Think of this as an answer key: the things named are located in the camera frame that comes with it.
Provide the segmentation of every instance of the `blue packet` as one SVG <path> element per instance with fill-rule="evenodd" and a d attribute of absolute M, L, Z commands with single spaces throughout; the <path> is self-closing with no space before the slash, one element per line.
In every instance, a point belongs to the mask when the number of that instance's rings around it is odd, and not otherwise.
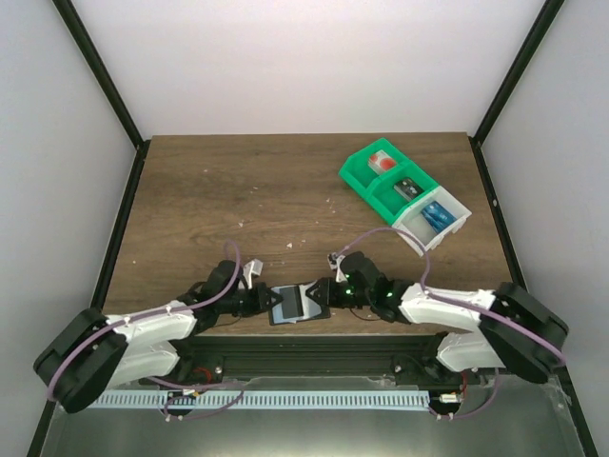
<path fill-rule="evenodd" d="M 448 210 L 438 202 L 431 202 L 421 211 L 422 216 L 437 233 L 445 230 L 457 220 Z"/>

